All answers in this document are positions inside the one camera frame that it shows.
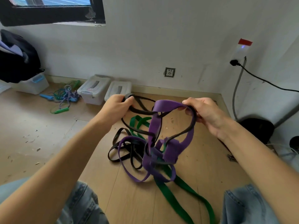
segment black bag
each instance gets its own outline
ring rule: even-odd
[[[17,45],[23,56],[0,51],[0,79],[4,82],[18,83],[25,81],[44,69],[40,69],[40,60],[35,48],[23,37],[2,29],[2,41],[8,46]]]

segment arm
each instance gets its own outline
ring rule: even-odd
[[[122,118],[133,97],[114,95],[45,166],[0,205],[0,223],[55,223],[95,147]]]
[[[227,117],[210,98],[189,98],[183,103],[192,105],[198,112],[197,121],[226,144],[279,221],[283,224],[299,223],[299,173]]]

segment window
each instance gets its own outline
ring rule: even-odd
[[[102,0],[0,0],[3,26],[58,22],[105,23]]]

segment black window frame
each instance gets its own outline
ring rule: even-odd
[[[36,6],[14,6],[0,0],[0,22],[3,26],[22,26],[59,22],[106,23],[103,0],[90,0],[90,6],[40,6],[42,0],[26,0]]]

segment window glass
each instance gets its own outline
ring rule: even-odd
[[[15,6],[73,6],[90,5],[89,0],[10,0]]]

